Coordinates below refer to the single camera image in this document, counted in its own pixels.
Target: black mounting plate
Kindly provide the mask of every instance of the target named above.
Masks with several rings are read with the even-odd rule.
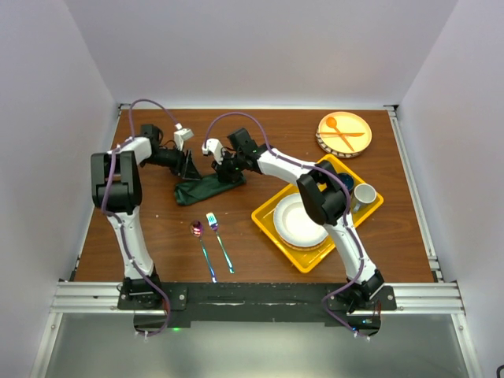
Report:
[[[169,327],[187,328],[192,321],[320,322],[336,326],[321,299],[344,283],[162,283],[171,305]],[[358,309],[397,309],[394,290],[384,286]],[[328,300],[328,307],[358,329],[377,330],[380,317],[347,315],[350,306],[340,298]],[[119,298],[118,309],[145,309],[136,301]],[[164,315],[136,314],[135,326],[158,328]]]

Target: spoon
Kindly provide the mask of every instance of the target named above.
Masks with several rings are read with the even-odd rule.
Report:
[[[328,117],[328,119],[325,120],[325,124],[330,128],[334,129],[335,132],[341,133],[341,131],[338,129],[337,126],[338,122],[336,122],[336,119],[334,117]],[[343,135],[343,133],[339,137],[345,142],[345,144],[348,146],[348,148],[350,148],[350,150],[355,151],[350,142],[347,141],[347,138],[345,137],[345,135]]]
[[[210,262],[210,258],[208,257],[208,253],[206,252],[205,244],[203,243],[203,224],[199,220],[193,220],[190,226],[191,234],[199,239],[199,242],[202,244],[202,251],[205,255],[206,264],[208,265],[208,269],[210,270],[210,275],[212,276],[212,282],[217,282],[217,277],[215,276],[215,272],[212,268],[212,263]]]

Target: blue cup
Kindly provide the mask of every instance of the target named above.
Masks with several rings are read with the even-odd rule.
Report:
[[[348,191],[351,193],[355,185],[355,181],[352,175],[349,175],[348,173],[338,173],[338,177],[340,180],[342,180],[342,182],[346,185]]]

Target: metal spoon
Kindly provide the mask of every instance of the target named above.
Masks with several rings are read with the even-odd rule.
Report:
[[[217,282],[217,277],[215,276],[215,272],[213,271],[212,263],[210,262],[210,258],[208,257],[208,253],[206,252],[205,244],[203,243],[203,224],[199,220],[193,220],[190,226],[191,234],[199,239],[199,242],[202,245],[202,251],[205,255],[206,264],[208,265],[208,269],[210,270],[210,275],[212,276],[212,282]]]

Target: orange spoon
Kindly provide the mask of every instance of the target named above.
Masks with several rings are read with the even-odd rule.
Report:
[[[339,134],[339,137],[345,142],[345,144],[348,146],[348,148],[350,148],[351,151],[355,151],[354,148],[352,147],[352,145],[348,142],[347,138],[345,137],[345,135],[338,129],[338,122],[336,122],[336,119],[334,117],[328,117],[327,120],[325,120],[325,123],[327,126],[329,126],[330,128],[333,128],[336,132],[338,132]]]

